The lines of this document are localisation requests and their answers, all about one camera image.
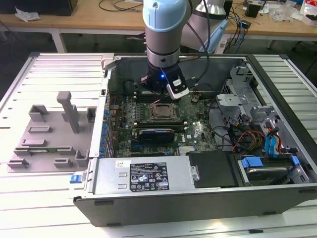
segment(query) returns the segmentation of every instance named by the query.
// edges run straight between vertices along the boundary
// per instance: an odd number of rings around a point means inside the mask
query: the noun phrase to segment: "aluminum extrusion table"
[[[112,62],[114,54],[107,54]],[[96,106],[102,54],[40,54],[28,58],[0,102],[1,161],[11,157],[29,121],[32,104],[60,110],[58,91],[71,91],[79,111]],[[316,88],[287,59],[256,55],[286,101],[317,140]],[[285,238],[317,234],[317,200],[307,201],[281,215],[214,219],[96,228],[73,205],[72,173],[7,174],[0,165],[0,237],[214,237]],[[263,233],[252,233],[261,230]]]

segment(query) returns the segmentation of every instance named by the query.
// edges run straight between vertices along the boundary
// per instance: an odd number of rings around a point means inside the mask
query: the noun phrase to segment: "metal bracket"
[[[191,166],[192,177],[195,182],[200,180],[200,176],[198,174],[198,169],[196,166]]]

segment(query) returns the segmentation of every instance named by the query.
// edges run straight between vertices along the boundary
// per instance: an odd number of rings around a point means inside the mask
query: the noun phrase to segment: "side panel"
[[[75,198],[74,204],[94,226],[105,227],[280,214],[316,195],[316,187],[311,187],[107,200]]]

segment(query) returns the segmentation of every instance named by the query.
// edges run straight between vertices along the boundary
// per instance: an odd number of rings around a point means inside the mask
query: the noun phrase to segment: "gray plastic part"
[[[73,147],[69,146],[69,149],[58,149],[57,152],[59,155],[75,155],[76,151]]]
[[[44,126],[31,126],[28,129],[28,132],[30,134],[33,133],[50,133],[52,131],[51,127],[49,125],[44,125]]]
[[[69,168],[73,166],[73,162],[69,158],[56,158],[54,165],[56,168]]]
[[[79,167],[87,167],[89,162],[89,150],[87,150],[85,157],[81,155],[80,151],[76,151],[75,161]]]
[[[13,151],[17,156],[30,156],[31,153],[29,152],[29,150],[14,150]]]
[[[71,103],[71,93],[70,92],[59,92],[57,96],[57,101],[62,104],[68,122],[74,133],[79,133],[79,124],[77,120],[78,112],[74,110]]]
[[[42,115],[45,122],[33,122],[30,120],[24,134],[21,136],[20,142],[16,147],[23,147],[24,140],[45,140],[46,145],[43,150],[15,150],[12,160],[25,159],[30,165],[27,168],[17,168],[15,166],[7,167],[9,173],[28,173],[28,172],[75,172],[83,171],[87,168],[86,159],[75,159],[76,151],[79,150],[81,155],[85,155],[90,149],[90,143],[93,133],[93,123],[88,123],[86,112],[78,112],[78,124],[80,133],[73,133],[68,122],[65,122],[62,117],[62,112],[49,112],[47,115]],[[55,159],[69,158],[73,163],[72,167],[56,167]]]
[[[72,107],[73,107],[73,110],[75,112],[76,118],[78,118],[78,111],[77,111],[76,105],[72,105]],[[63,116],[64,121],[68,122],[68,118],[66,116],[66,113],[62,113],[61,115]]]
[[[29,163],[25,159],[10,160],[8,166],[12,169],[26,169]]]
[[[89,123],[95,122],[96,108],[87,108],[86,116]]]
[[[29,115],[33,122],[44,122],[43,115],[47,115],[48,111],[44,105],[33,105],[29,111]]]
[[[46,140],[44,140],[44,139],[39,139],[39,140],[25,139],[24,142],[22,143],[22,145],[23,146],[45,146]]]

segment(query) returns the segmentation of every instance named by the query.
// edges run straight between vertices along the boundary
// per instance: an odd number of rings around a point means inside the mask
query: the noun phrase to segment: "sticker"
[[[131,164],[131,160],[116,160],[115,167],[116,168],[126,168],[129,167]]]
[[[169,190],[168,183],[166,163],[130,164],[132,192]]]

